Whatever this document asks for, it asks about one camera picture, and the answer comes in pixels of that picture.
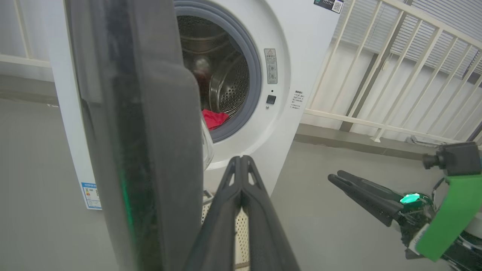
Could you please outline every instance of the red garment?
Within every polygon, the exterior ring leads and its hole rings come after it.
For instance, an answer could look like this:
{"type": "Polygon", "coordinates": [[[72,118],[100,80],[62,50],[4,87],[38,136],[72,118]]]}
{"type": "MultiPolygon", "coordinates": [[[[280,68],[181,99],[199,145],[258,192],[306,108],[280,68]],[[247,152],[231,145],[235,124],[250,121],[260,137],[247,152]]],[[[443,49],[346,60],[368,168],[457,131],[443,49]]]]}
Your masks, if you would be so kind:
{"type": "Polygon", "coordinates": [[[215,113],[207,109],[202,110],[202,116],[204,117],[204,120],[206,121],[210,131],[216,129],[229,118],[229,115],[224,112],[215,113]]]}

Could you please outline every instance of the white wall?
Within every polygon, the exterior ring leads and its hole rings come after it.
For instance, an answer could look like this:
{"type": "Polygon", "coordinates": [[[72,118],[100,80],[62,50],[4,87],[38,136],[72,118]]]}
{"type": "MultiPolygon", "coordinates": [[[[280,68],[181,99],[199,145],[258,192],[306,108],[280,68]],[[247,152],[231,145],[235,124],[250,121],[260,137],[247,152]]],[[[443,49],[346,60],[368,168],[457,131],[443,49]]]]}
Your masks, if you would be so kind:
{"type": "MultiPolygon", "coordinates": [[[[330,51],[327,53],[323,66],[326,66],[326,61],[329,56],[329,53],[332,50],[332,47],[329,49],[330,51]]],[[[340,44],[335,55],[332,58],[331,64],[329,69],[326,71],[326,75],[324,77],[323,82],[319,87],[319,92],[315,97],[313,106],[311,109],[329,112],[332,104],[335,100],[336,94],[338,93],[343,79],[348,71],[348,68],[353,60],[355,55],[356,47],[350,44],[340,44]]],[[[338,99],[337,104],[333,112],[334,114],[345,115],[351,101],[354,98],[354,95],[358,89],[360,82],[363,79],[363,76],[368,68],[368,65],[372,59],[373,53],[363,51],[353,68],[350,77],[348,78],[347,83],[345,84],[344,89],[338,99]]],[[[359,115],[358,118],[363,120],[368,120],[371,122],[378,122],[381,123],[383,118],[385,117],[386,113],[393,105],[393,102],[397,95],[399,94],[403,84],[405,83],[406,79],[410,75],[414,67],[414,62],[410,60],[403,60],[401,66],[399,67],[397,73],[392,79],[391,84],[388,86],[387,90],[383,94],[382,98],[380,99],[379,103],[376,105],[373,114],[368,117],[368,114],[371,108],[374,106],[375,101],[382,91],[390,73],[392,72],[395,64],[397,62],[397,56],[393,56],[390,61],[386,64],[385,70],[381,71],[378,78],[373,85],[373,88],[370,91],[359,115]]],[[[412,88],[408,96],[402,102],[400,109],[396,112],[395,117],[390,122],[390,125],[400,127],[401,122],[407,115],[408,111],[414,104],[415,100],[423,90],[426,82],[428,81],[430,75],[432,74],[433,69],[424,67],[415,83],[413,84],[412,88]]],[[[446,75],[443,73],[439,73],[437,77],[432,82],[431,86],[427,90],[424,98],[420,101],[419,106],[415,109],[412,116],[408,119],[404,128],[406,129],[414,129],[418,121],[421,119],[425,109],[430,105],[433,98],[437,94],[440,87],[446,80],[446,75]]],[[[418,129],[419,132],[426,133],[429,127],[434,123],[437,116],[440,114],[443,107],[446,105],[452,94],[455,92],[457,87],[459,86],[461,80],[458,78],[453,78],[450,84],[446,87],[444,93],[441,95],[438,103],[433,107],[432,111],[429,115],[423,120],[420,128],[418,129]]],[[[459,113],[459,115],[454,119],[452,124],[448,127],[447,131],[443,133],[443,128],[447,124],[448,120],[454,115],[455,110],[471,95],[471,90],[473,85],[470,83],[466,83],[458,97],[455,98],[452,105],[447,109],[444,116],[440,119],[439,122],[435,125],[433,131],[430,133],[432,135],[443,136],[446,138],[455,138],[457,140],[465,141],[468,136],[472,133],[475,127],[481,121],[482,116],[482,106],[478,106],[475,109],[474,114],[469,118],[470,114],[474,111],[474,108],[482,99],[482,91],[480,88],[477,89],[475,94],[469,99],[466,106],[464,106],[459,113]],[[466,119],[469,118],[467,123],[460,127],[466,119]]],[[[312,116],[305,114],[302,118],[302,123],[339,129],[341,125],[341,121],[331,120],[327,118],[322,118],[318,116],[312,116]]],[[[376,128],[355,124],[351,129],[352,132],[359,133],[359,134],[366,134],[373,136],[376,132],[376,128]]],[[[382,137],[396,139],[396,140],[405,140],[407,135],[401,134],[397,132],[387,131],[383,134],[382,137]]]]}
{"type": "MultiPolygon", "coordinates": [[[[31,58],[49,60],[45,26],[40,12],[40,1],[19,0],[24,15],[31,58]]],[[[0,53],[25,57],[20,26],[13,0],[0,1],[0,53]]],[[[0,62],[0,74],[54,81],[52,69],[0,62]]]]}

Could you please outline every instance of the qr code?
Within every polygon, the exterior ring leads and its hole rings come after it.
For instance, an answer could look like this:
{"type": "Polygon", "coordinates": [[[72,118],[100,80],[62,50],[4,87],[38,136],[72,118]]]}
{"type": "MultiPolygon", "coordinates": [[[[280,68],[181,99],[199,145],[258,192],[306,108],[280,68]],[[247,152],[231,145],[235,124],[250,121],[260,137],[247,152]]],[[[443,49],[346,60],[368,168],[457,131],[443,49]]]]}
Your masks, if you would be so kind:
{"type": "Polygon", "coordinates": [[[332,11],[334,11],[336,13],[341,13],[342,7],[343,7],[343,1],[335,0],[335,2],[333,3],[332,11]]]}

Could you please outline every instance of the sticker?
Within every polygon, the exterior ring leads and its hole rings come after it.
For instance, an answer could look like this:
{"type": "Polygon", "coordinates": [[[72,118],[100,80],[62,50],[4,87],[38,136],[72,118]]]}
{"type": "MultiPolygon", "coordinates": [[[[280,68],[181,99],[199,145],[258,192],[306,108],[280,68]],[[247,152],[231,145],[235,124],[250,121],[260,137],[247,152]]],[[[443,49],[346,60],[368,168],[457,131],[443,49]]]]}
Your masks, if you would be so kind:
{"type": "Polygon", "coordinates": [[[428,227],[430,226],[430,224],[425,224],[425,226],[423,226],[419,231],[418,233],[415,235],[415,237],[410,241],[410,244],[408,245],[408,248],[410,250],[412,250],[415,254],[417,255],[420,255],[420,253],[417,252],[417,244],[418,242],[420,241],[420,239],[422,239],[422,236],[425,234],[425,232],[427,231],[428,227]]]}
{"type": "Polygon", "coordinates": [[[343,3],[343,0],[315,0],[313,4],[339,14],[343,8],[343,3]]]}
{"type": "Polygon", "coordinates": [[[276,50],[265,49],[266,68],[268,69],[268,84],[278,83],[278,62],[276,61],[276,50]]]}
{"type": "Polygon", "coordinates": [[[293,95],[293,99],[291,99],[290,108],[301,109],[301,104],[303,103],[303,100],[305,100],[303,92],[296,90],[295,94],[293,95]]]}
{"type": "Polygon", "coordinates": [[[82,190],[87,201],[87,208],[102,209],[96,184],[82,183],[82,190]]]}

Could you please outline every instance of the warning label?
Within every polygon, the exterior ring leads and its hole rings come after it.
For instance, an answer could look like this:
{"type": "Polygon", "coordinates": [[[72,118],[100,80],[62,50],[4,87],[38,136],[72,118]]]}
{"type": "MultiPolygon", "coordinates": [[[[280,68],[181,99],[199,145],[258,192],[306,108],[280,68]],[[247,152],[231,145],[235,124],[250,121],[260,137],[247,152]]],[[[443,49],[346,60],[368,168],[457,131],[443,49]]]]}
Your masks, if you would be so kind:
{"type": "Polygon", "coordinates": [[[276,50],[265,49],[266,68],[268,69],[268,84],[278,83],[278,62],[276,61],[276,50]]]}
{"type": "Polygon", "coordinates": [[[82,183],[82,190],[84,192],[84,197],[87,201],[88,208],[102,209],[96,184],[82,183]]]}
{"type": "Polygon", "coordinates": [[[301,104],[303,103],[303,100],[305,99],[305,96],[303,95],[302,91],[295,91],[295,94],[293,95],[293,99],[291,100],[290,108],[294,109],[301,109],[301,104]]]}

